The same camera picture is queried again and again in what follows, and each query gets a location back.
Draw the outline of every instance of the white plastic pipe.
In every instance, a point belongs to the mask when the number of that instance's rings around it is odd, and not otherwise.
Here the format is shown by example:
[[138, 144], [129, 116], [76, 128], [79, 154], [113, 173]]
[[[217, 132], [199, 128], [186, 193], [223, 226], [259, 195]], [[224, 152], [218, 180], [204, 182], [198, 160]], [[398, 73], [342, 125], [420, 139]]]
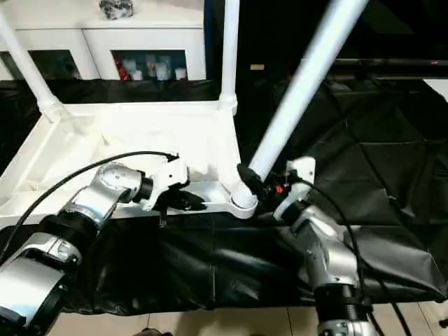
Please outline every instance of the white plastic pipe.
[[[332, 0], [249, 167], [264, 181], [316, 94], [368, 0]], [[256, 202], [243, 183], [232, 193], [240, 207]]]
[[239, 0], [225, 0], [223, 76], [219, 100], [236, 103]]
[[0, 35], [8, 46], [17, 67], [28, 83], [29, 88], [37, 98], [39, 107], [55, 106], [60, 104], [58, 99], [48, 88], [41, 72], [37, 69], [33, 59], [20, 43], [14, 29], [8, 24], [3, 8], [0, 5]]

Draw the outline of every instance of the black cable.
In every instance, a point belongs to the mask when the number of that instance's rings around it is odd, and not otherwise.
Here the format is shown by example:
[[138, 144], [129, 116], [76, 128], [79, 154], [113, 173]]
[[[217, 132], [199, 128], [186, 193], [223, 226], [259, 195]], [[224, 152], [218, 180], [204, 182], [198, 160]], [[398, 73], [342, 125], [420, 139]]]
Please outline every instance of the black cable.
[[[355, 254], [355, 258], [356, 261], [358, 263], [358, 277], [359, 277], [359, 284], [360, 284], [360, 289], [361, 292], [363, 294], [365, 294], [365, 281], [364, 281], [364, 276], [363, 276], [363, 272], [361, 269], [361, 265], [364, 264], [366, 265], [370, 271], [375, 275], [375, 270], [372, 266], [370, 266], [362, 257], [359, 251], [359, 245], [358, 242], [356, 241], [355, 238], [355, 234], [353, 232], [353, 229], [351, 228], [349, 222], [347, 221], [346, 216], [344, 215], [344, 212], [342, 211], [342, 209], [337, 205], [337, 203], [322, 189], [320, 189], [319, 187], [316, 187], [313, 183], [308, 182], [304, 179], [300, 179], [300, 182], [309, 186], [311, 189], [315, 190], [320, 196], [322, 196], [323, 198], [325, 198], [332, 206], [333, 208], [335, 208], [336, 212], [339, 214], [339, 217], [342, 220], [343, 226], [345, 226], [347, 228], [347, 232], [349, 233], [350, 236], [350, 240], [351, 243], [353, 244], [353, 253]], [[400, 324], [402, 326], [403, 331], [405, 332], [406, 336], [412, 336], [411, 334], [411, 330], [405, 320], [405, 317], [403, 316], [403, 313], [401, 312], [399, 306], [397, 305], [397, 303], [395, 302], [395, 300], [392, 299], [392, 295], [391, 292], [389, 291], [389, 289], [387, 288], [386, 284], [379, 278], [376, 278], [376, 280], [378, 281], [381, 290], [384, 292], [385, 296], [388, 298], [388, 301], [391, 303], [393, 310], [395, 311], [395, 314], [398, 317], [398, 320], [400, 321]], [[373, 320], [372, 323], [374, 324], [375, 328], [379, 328], [379, 330], [381, 330], [381, 328], [379, 327], [378, 322], [375, 320], [375, 317], [373, 316]]]
[[381, 327], [378, 324], [377, 319], [375, 318], [375, 315], [373, 314], [372, 311], [369, 311], [368, 313], [369, 319], [372, 322], [375, 330], [377, 331], [378, 336], [385, 336], [383, 330], [381, 329]]
[[9, 246], [11, 245], [11, 242], [14, 240], [16, 234], [18, 233], [19, 229], [22, 227], [23, 223], [26, 221], [26, 219], [29, 217], [29, 215], [33, 212], [33, 210], [35, 210], [35, 208], [42, 203], [42, 201], [47, 198], [48, 196], [50, 196], [53, 192], [56, 191], [56, 189], [60, 188], [61, 186], [63, 186], [65, 183], [67, 183], [68, 181], [70, 181], [71, 179], [77, 177], [78, 175], [81, 175], [82, 173], [85, 173], [88, 170], [91, 170], [93, 168], [96, 168], [98, 166], [104, 165], [106, 163], [109, 163], [111, 161], [114, 160], [118, 160], [118, 159], [122, 159], [122, 158], [127, 158], [129, 156], [135, 156], [135, 155], [158, 155], [158, 156], [164, 156], [168, 159], [168, 161], [174, 160], [177, 158], [177, 156], [172, 155], [172, 154], [168, 154], [168, 153], [163, 153], [163, 152], [155, 152], [155, 151], [148, 151], [148, 150], [143, 150], [143, 151], [139, 151], [139, 152], [129, 152], [129, 153], [123, 153], [123, 154], [119, 154], [119, 155], [114, 155], [112, 157], [108, 157], [106, 159], [100, 160], [98, 162], [89, 164], [88, 166], [85, 166], [84, 168], [81, 168], [77, 171], [75, 171], [74, 173], [68, 175], [67, 177], [63, 178], [61, 181], [59, 181], [58, 183], [56, 183], [54, 186], [52, 186], [51, 188], [49, 188], [48, 190], [46, 190], [23, 214], [22, 216], [19, 218], [19, 220], [17, 221], [17, 223], [14, 226], [13, 231], [11, 232], [8, 240], [6, 241], [5, 245], [3, 246], [3, 250], [1, 251], [0, 254], [0, 265], [3, 263], [4, 258], [6, 256], [6, 252], [9, 249]]

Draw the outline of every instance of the black fabric backdrop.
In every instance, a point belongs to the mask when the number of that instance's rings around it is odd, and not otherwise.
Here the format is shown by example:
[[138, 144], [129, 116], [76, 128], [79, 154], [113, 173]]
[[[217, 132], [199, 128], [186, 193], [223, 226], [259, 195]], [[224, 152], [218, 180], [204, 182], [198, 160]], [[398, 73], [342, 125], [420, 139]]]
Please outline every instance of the black fabric backdrop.
[[[65, 103], [210, 100], [211, 81], [50, 82]], [[249, 162], [287, 82], [239, 86], [235, 126]], [[0, 171], [39, 118], [24, 83], [0, 83]], [[275, 169], [288, 158], [317, 159], [316, 184], [356, 230], [375, 302], [438, 300], [448, 278], [448, 104], [421, 81], [327, 82], [296, 127]], [[329, 214], [319, 197], [314, 201]], [[35, 229], [24, 227], [18, 246]], [[112, 220], [83, 261], [66, 310], [145, 314], [215, 307], [312, 305], [302, 257], [277, 236], [269, 214], [226, 213]], [[10, 232], [0, 232], [0, 246]]]

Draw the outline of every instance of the glass cabinet door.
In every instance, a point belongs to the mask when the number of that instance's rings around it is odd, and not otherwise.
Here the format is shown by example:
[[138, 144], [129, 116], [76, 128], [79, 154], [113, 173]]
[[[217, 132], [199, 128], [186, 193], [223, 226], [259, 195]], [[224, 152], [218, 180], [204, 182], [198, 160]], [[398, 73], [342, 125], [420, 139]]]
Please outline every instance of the glass cabinet door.
[[188, 79], [184, 50], [112, 50], [122, 81]]
[[[30, 50], [29, 54], [46, 80], [81, 79], [70, 50]], [[13, 79], [24, 79], [9, 52], [0, 52], [0, 58]]]

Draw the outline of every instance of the object on cabinet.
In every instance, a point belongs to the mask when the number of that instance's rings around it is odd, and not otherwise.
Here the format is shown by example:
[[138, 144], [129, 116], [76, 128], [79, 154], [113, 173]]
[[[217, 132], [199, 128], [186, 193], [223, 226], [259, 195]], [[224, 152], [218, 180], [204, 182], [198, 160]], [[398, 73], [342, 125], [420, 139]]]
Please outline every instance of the object on cabinet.
[[136, 70], [131, 73], [131, 79], [133, 81], [142, 81], [143, 80], [143, 74], [140, 70]]
[[123, 59], [123, 66], [129, 74], [137, 71], [137, 62], [135, 62], [135, 59]]
[[146, 68], [148, 68], [148, 76], [150, 77], [156, 77], [156, 73], [155, 73], [155, 63], [156, 63], [156, 59], [155, 59], [155, 55], [146, 55]]
[[99, 7], [109, 20], [127, 18], [134, 14], [132, 0], [100, 0]]
[[117, 66], [118, 74], [120, 75], [120, 80], [129, 81], [130, 80], [129, 74], [124, 68], [119, 56], [114, 56], [113, 58], [115, 60], [115, 65]]
[[187, 78], [187, 69], [185, 68], [176, 68], [175, 73], [178, 81]]
[[157, 62], [155, 64], [155, 72], [158, 81], [168, 81], [170, 79], [169, 67], [165, 62]]
[[162, 63], [165, 63], [168, 67], [168, 78], [172, 77], [172, 64], [173, 64], [173, 59], [171, 56], [169, 55], [162, 55], [159, 57], [159, 61]]

